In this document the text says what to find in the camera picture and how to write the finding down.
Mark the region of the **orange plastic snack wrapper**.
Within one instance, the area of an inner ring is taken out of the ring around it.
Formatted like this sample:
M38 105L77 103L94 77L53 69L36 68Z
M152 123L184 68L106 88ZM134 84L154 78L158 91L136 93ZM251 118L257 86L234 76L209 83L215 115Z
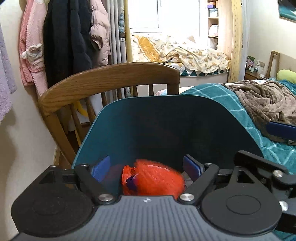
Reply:
M124 195L166 196L175 199L185 190L185 181L173 168L145 159L138 159L131 167L124 166L121 175Z

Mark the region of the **dark teal trash bin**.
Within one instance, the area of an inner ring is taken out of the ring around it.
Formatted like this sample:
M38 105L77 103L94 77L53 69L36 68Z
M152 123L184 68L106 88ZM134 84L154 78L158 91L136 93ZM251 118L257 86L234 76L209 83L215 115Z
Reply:
M74 159L74 166L110 157L104 188L121 195L121 173L137 159L182 172L183 157L231 169L244 150L262 156L258 144L222 104L196 95L130 97L112 102L97 115Z

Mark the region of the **brown fuzzy blanket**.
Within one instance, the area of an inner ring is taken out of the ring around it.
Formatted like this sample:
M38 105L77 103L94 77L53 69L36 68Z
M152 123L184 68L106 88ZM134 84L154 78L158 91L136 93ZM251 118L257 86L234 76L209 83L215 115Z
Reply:
M270 121L295 124L295 94L285 85L273 80L261 84L243 80L231 85L224 84L224 87L237 95L263 136L275 142L295 145L295 141L270 135L266 131L266 124Z

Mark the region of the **green pillow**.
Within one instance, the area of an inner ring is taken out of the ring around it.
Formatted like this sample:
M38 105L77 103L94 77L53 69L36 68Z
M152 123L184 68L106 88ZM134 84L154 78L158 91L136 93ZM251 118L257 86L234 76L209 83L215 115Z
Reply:
M287 80L293 84L296 84L296 73L291 70L287 70L287 69L280 70L277 73L276 78L278 81Z

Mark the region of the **wooden nightstand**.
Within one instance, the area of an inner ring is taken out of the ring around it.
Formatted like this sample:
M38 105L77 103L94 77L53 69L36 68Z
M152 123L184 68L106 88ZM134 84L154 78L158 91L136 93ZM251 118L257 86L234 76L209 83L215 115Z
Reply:
M260 77L260 75L256 72L251 72L249 70L245 71L244 75L245 80L263 80L265 77Z

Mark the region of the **wooden headboard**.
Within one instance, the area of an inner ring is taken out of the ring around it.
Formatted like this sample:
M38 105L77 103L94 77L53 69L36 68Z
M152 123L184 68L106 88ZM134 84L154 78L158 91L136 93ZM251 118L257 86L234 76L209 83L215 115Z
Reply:
M270 78L271 70L273 67L273 60L275 59L275 72L278 73L282 69L287 69L295 72L295 58L282 54L276 51L271 51L267 72L265 77Z

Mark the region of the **wooden chair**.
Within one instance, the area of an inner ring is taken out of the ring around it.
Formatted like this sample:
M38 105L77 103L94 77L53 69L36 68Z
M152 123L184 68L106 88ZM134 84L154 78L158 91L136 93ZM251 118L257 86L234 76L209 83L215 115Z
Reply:
M148 85L149 95L153 95L155 84L165 84L168 95L178 94L180 86L179 71L166 64L153 62L130 62L106 65L99 68L74 74L49 88L38 100L41 116L53 137L60 154L54 165L70 168L76 157L64 127L58 118L57 111L67 107L74 121L78 142L81 143L86 133L76 113L75 103L85 100L89 121L94 122L96 115L89 99L95 94L105 94L110 90L119 91L124 87Z

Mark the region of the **yellow floral quilt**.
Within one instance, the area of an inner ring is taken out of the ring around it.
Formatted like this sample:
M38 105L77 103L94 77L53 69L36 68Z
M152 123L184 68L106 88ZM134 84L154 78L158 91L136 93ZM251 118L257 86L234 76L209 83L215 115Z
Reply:
M155 62L171 65L179 70L198 73L227 72L230 59L212 48L204 48L186 38L168 35L132 35L134 62Z

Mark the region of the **black hanging coat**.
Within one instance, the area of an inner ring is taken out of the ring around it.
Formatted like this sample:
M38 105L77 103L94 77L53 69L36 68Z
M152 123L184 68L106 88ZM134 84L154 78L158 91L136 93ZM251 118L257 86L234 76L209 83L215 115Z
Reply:
M53 0L44 20L44 63L48 87L93 68L88 1Z

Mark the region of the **lavender hanging towel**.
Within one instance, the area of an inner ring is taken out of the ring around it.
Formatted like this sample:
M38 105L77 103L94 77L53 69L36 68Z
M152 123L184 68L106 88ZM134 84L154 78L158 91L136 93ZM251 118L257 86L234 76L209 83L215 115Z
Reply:
M0 32L0 88L1 88L1 123L6 114L11 110L11 95L17 90L13 70L6 50L3 32Z

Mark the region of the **light pink puffer jacket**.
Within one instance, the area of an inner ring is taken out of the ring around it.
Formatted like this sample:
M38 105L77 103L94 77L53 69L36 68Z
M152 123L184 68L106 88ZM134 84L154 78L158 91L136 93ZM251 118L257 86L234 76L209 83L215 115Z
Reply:
M95 67L107 65L110 52L110 22L108 13L101 0L89 1L91 10L90 38L95 49L93 65Z

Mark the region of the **grey curtain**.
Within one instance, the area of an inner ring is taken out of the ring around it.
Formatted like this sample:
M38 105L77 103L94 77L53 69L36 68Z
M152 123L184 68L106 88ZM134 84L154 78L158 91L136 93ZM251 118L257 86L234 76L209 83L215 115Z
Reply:
M128 20L127 1L106 1L110 22L111 63L132 62L132 45Z

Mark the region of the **pink hanging robe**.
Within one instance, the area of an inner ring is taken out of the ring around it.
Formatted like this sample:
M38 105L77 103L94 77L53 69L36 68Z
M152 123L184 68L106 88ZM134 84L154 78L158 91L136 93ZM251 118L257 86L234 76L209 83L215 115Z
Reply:
M23 86L34 85L38 97L48 89L43 41L46 14L44 1L27 1L19 37L21 80Z

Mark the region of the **framed wall picture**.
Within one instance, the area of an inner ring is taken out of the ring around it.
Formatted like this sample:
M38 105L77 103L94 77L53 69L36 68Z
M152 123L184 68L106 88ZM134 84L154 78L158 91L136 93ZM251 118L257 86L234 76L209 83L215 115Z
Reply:
M278 0L280 18L296 22L296 0Z

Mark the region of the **wall shelf unit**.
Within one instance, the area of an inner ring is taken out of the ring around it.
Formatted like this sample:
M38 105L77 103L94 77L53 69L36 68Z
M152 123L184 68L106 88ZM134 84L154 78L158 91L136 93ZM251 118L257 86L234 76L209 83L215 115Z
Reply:
M207 1L208 10L208 42L210 48L218 49L219 10L218 1Z

